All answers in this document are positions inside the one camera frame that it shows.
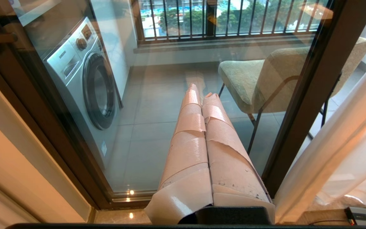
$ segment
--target sliding glass door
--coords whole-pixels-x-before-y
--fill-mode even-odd
[[[219,94],[274,197],[365,24],[361,0],[0,0],[0,90],[113,209],[156,192],[194,83]]]

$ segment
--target front-loading washing machine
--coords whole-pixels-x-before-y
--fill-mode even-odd
[[[115,144],[120,100],[114,75],[90,20],[83,18],[44,62],[55,73],[53,81],[61,86],[58,90],[62,98],[104,170]]]

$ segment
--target chair backrest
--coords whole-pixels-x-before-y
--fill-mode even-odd
[[[310,47],[282,48],[270,53],[266,58],[252,97],[254,107],[259,109],[273,94],[276,88],[286,79],[300,75]],[[343,69],[340,81],[331,96],[337,94],[351,76],[366,54],[366,39],[359,38],[350,53]],[[285,111],[289,105],[296,80],[287,83],[271,103],[263,110],[264,113]]]

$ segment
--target white curtain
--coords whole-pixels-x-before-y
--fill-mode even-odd
[[[275,196],[276,222],[296,222],[317,196],[366,204],[366,74],[324,125]]]

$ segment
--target metal railing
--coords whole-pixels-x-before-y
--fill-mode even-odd
[[[329,0],[132,0],[138,44],[314,33]]]

